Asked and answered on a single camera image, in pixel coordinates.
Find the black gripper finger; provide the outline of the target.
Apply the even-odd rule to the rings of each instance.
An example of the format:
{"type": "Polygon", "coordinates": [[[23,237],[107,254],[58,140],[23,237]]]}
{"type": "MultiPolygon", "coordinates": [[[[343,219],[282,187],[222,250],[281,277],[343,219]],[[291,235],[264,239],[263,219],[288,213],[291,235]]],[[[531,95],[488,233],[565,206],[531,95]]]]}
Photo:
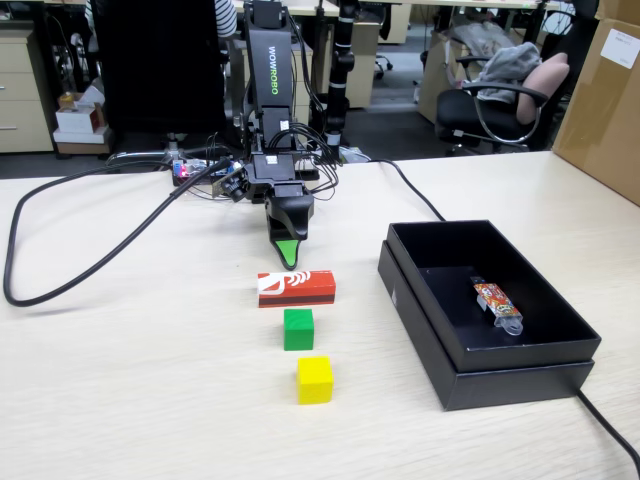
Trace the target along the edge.
{"type": "Polygon", "coordinates": [[[311,195],[266,198],[266,215],[271,238],[307,238],[314,214],[311,195]]]}

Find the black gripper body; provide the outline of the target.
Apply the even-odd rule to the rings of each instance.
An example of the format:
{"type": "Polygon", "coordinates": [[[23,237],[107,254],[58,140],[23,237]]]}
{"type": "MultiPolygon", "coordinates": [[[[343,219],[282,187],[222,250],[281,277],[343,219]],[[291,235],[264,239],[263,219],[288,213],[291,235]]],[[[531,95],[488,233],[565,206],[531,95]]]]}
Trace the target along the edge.
{"type": "Polygon", "coordinates": [[[287,198],[305,195],[305,185],[296,178],[292,153],[255,154],[247,165],[247,199],[263,203],[267,197],[287,198]]]}

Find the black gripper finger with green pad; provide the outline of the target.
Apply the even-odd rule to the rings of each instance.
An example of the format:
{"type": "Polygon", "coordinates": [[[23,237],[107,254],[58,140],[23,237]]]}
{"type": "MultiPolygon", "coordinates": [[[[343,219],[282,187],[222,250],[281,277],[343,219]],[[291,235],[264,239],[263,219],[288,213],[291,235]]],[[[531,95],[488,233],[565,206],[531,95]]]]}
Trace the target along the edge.
{"type": "Polygon", "coordinates": [[[296,227],[289,221],[267,216],[269,241],[286,270],[295,270],[298,264],[299,247],[303,241],[296,227]]]}

